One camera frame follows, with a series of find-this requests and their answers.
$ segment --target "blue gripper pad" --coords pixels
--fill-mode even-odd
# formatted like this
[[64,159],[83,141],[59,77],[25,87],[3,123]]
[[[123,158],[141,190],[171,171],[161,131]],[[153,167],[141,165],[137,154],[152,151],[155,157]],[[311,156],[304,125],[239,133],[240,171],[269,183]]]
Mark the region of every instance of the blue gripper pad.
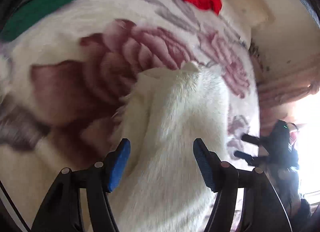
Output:
[[212,166],[209,164],[209,160],[212,157],[201,138],[197,138],[193,142],[193,154],[196,158],[206,186],[212,191],[216,191],[216,186],[213,182]]
[[108,183],[108,190],[112,192],[116,187],[118,187],[123,174],[124,168],[127,164],[131,151],[130,141],[126,138],[123,138],[115,151],[118,154],[117,159],[113,165],[113,168],[110,171],[110,178]]

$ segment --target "bright window light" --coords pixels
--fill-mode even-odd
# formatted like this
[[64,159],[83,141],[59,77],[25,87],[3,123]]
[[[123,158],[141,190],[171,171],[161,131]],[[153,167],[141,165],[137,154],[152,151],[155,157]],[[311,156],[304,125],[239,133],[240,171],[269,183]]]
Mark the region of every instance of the bright window light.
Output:
[[294,111],[295,118],[298,119],[300,123],[307,124],[299,131],[296,149],[299,154],[300,192],[306,194],[306,199],[310,204],[320,201],[320,179],[317,174],[320,156],[319,106],[320,93],[309,95],[306,98],[297,101]]

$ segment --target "floral blanket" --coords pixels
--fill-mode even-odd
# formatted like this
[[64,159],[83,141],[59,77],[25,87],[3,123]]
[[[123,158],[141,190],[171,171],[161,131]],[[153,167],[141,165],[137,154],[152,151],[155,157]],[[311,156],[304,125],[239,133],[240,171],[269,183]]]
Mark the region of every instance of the floral blanket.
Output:
[[240,140],[244,132],[259,134],[249,55],[211,11],[182,0],[76,0],[0,51],[2,93],[24,112],[1,104],[0,139],[35,151],[54,170],[65,167],[61,163],[86,168],[112,150],[109,137],[121,121],[122,97],[139,72],[175,70],[188,61],[219,67],[229,87],[226,147],[232,164],[248,169],[234,150],[257,154]]

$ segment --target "pink rose pattern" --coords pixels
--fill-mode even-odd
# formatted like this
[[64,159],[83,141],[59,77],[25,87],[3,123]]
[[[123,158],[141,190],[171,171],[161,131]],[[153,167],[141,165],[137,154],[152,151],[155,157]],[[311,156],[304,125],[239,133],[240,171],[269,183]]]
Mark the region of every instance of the pink rose pattern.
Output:
[[[33,65],[30,78],[42,121],[52,127],[55,146],[83,168],[112,147],[108,137],[118,125],[118,118],[112,116],[123,105],[119,98],[129,94],[139,72],[155,67],[179,69],[196,58],[171,32],[121,19],[108,24],[103,33],[81,38],[80,46],[88,54],[86,61]],[[90,124],[100,119],[104,150],[83,138]]]
[[229,141],[227,143],[227,151],[233,160],[238,160],[233,153],[235,151],[243,151],[244,145],[241,140],[241,136],[243,134],[247,134],[249,132],[249,124],[246,118],[243,115],[236,115],[232,119],[231,115],[231,107],[229,107],[228,114],[228,137]]
[[245,98],[250,83],[241,59],[236,55],[229,43],[219,36],[217,30],[204,25],[207,33],[198,33],[200,49],[215,63],[223,68],[222,77],[231,92]]

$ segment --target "bed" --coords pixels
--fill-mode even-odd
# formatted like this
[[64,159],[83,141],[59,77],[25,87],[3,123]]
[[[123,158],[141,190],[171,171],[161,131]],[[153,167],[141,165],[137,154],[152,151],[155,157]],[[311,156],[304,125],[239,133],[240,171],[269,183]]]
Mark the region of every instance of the bed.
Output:
[[[182,0],[75,0],[13,42],[1,44],[1,117],[7,119],[7,130],[19,138],[9,140],[14,150],[0,147],[0,178],[29,225],[62,168],[83,169],[108,153],[109,137],[117,126],[113,115],[135,75],[148,68],[178,69],[187,61],[219,67],[230,93],[225,146],[236,168],[251,169],[233,152],[258,153],[240,137],[242,133],[259,136],[257,89],[248,48],[251,29],[264,24],[268,15],[252,2],[244,3],[246,15],[256,18],[249,25],[234,3],[223,0],[218,17]],[[146,50],[148,63],[143,56]],[[114,60],[90,60],[94,52]],[[128,69],[124,64],[133,66]],[[241,215],[241,193],[233,231]]]

